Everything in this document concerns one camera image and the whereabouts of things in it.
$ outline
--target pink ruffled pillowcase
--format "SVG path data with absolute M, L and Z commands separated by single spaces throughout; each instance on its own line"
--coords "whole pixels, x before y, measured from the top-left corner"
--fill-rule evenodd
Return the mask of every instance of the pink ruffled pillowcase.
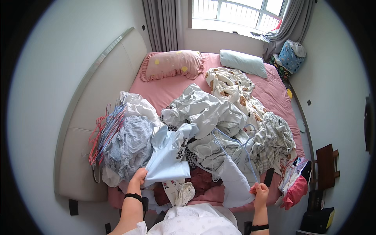
M 195 79 L 204 70 L 204 58 L 200 52 L 182 50 L 172 52 L 151 52 L 141 65 L 141 80 L 173 77 L 176 74 Z

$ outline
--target person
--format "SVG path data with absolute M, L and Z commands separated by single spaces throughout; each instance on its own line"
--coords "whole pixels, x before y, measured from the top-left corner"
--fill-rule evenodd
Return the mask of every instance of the person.
M 162 222 L 154 225 L 148 232 L 143 221 L 143 205 L 134 194 L 141 196 L 141 185 L 144 183 L 147 170 L 140 168 L 129 182 L 127 195 L 123 202 L 120 221 L 111 235 L 145 235 L 145 234 L 241 234 L 237 229 L 235 216 L 222 206 L 211 206 L 202 203 L 170 208 Z M 250 193 L 255 194 L 254 226 L 268 224 L 266 201 L 268 187 L 263 183 L 255 183 Z M 268 235 L 269 229 L 253 231 L 251 235 Z

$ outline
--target yellow label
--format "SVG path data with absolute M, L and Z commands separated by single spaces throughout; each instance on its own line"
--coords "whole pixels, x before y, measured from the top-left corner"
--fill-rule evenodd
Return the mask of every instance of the yellow label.
M 326 225 L 326 228 L 329 228 L 329 226 L 332 224 L 333 222 L 333 217 L 334 217 L 334 212 L 335 212 L 335 209 L 332 211 L 332 213 L 330 213 L 329 215 L 329 220 L 328 220 L 328 224 Z

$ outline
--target white shirt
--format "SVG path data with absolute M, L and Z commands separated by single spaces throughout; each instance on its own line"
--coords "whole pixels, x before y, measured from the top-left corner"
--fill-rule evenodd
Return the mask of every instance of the white shirt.
M 218 209 L 208 203 L 173 207 L 168 210 L 164 220 L 154 225 L 149 232 L 146 232 L 146 224 L 142 221 L 137 223 L 137 228 L 124 235 L 241 235 L 230 210 L 223 207 L 221 211 Z

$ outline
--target window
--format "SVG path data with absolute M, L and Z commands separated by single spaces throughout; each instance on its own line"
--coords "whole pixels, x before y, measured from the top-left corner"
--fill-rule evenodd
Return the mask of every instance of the window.
M 193 0 L 193 19 L 225 21 L 268 32 L 282 20 L 288 0 Z

